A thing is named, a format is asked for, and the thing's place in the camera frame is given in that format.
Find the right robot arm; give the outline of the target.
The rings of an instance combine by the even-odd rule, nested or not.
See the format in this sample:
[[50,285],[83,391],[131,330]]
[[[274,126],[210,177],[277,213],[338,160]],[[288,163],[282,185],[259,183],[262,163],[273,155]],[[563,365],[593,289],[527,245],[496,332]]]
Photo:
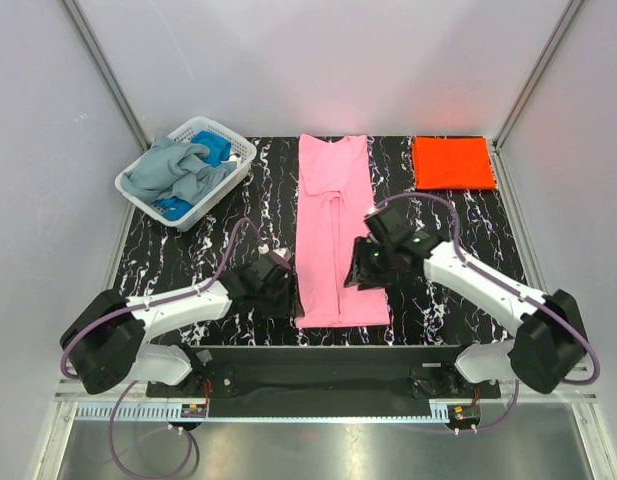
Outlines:
[[424,396],[460,397],[490,380],[517,380],[550,394],[583,359],[587,338],[572,295],[514,281],[457,243],[415,228],[392,207],[371,209],[364,223],[369,232],[354,241],[346,287],[381,289],[397,277],[420,276],[461,295],[512,336],[467,346],[440,372],[417,375],[414,383]]

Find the grey t-shirt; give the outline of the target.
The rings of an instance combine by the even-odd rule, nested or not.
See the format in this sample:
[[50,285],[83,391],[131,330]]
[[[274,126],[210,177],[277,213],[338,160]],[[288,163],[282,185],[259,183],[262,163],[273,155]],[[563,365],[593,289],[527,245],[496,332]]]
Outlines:
[[130,171],[121,174],[120,185],[126,193],[147,204],[165,199],[177,187],[186,186],[185,193],[195,196],[199,192],[197,175],[217,174],[217,169],[209,167],[203,161],[208,154],[208,148],[203,145],[178,142],[167,136],[158,137],[139,159],[139,163]]

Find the blue t-shirt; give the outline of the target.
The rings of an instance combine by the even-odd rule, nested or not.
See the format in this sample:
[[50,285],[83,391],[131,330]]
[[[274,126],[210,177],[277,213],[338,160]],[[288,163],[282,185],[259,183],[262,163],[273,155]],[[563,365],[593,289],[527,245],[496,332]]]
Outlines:
[[186,186],[177,187],[165,199],[156,200],[153,205],[161,211],[168,221],[177,221],[193,208],[204,195],[207,195],[216,185],[236,168],[238,161],[231,160],[231,143],[210,131],[201,131],[194,135],[190,142],[208,148],[209,154],[203,159],[209,167],[217,169],[217,174],[198,174],[197,185],[199,192],[193,196],[185,193]]

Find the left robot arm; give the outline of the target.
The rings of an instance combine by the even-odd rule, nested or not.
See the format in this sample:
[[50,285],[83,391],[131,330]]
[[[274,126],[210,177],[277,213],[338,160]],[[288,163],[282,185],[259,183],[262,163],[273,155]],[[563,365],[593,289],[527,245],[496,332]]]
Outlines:
[[300,313],[289,249],[262,253],[217,280],[156,296],[125,298],[106,290],[64,332],[60,346],[90,395],[125,381],[146,381],[193,396],[208,384],[209,361],[183,344],[157,345],[155,338],[250,310],[272,318]]

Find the right aluminium frame post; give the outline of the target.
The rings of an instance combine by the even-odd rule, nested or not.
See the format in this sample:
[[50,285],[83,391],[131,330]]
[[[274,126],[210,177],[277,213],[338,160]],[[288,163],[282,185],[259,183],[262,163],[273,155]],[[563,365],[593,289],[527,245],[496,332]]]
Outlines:
[[567,2],[502,127],[492,140],[495,150],[500,150],[510,137],[586,4],[586,0],[569,0]]

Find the left aluminium frame post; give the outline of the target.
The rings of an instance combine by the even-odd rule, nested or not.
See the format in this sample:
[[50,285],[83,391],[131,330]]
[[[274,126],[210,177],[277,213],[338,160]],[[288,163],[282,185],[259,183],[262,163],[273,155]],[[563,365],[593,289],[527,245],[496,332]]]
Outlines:
[[125,95],[106,55],[90,25],[79,1],[58,0],[70,25],[89,56],[104,88],[109,93],[118,113],[141,151],[146,151],[150,141],[137,115]]

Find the aluminium frame post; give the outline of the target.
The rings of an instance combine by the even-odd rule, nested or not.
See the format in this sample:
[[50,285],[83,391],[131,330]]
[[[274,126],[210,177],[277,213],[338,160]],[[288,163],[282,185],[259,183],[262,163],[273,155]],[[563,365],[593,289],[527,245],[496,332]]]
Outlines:
[[150,141],[137,115],[125,95],[106,55],[90,25],[79,1],[58,0],[70,25],[89,56],[104,88],[109,93],[118,113],[141,151],[146,151]]
[[510,137],[586,4],[586,0],[569,0],[567,2],[502,127],[492,140],[495,150],[500,150]]

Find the folded orange t-shirt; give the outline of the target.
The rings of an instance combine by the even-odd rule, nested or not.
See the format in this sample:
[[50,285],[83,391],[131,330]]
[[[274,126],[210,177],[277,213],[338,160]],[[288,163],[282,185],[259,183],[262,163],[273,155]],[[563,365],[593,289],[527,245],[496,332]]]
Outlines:
[[418,136],[412,159],[418,190],[494,190],[496,180],[484,137]]

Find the pink t-shirt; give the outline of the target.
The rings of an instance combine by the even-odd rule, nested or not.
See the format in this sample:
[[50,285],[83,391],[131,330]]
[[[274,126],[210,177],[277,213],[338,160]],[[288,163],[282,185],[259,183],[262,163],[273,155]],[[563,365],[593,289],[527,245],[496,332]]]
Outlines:
[[300,329],[385,326],[386,293],[344,286],[354,241],[374,205],[367,138],[299,139],[295,268],[304,314]]

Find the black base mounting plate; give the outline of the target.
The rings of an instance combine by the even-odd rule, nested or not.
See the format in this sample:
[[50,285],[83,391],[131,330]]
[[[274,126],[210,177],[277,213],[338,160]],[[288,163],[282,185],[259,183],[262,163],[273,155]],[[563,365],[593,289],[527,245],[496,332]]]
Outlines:
[[405,403],[419,371],[450,364],[458,346],[207,346],[210,403]]

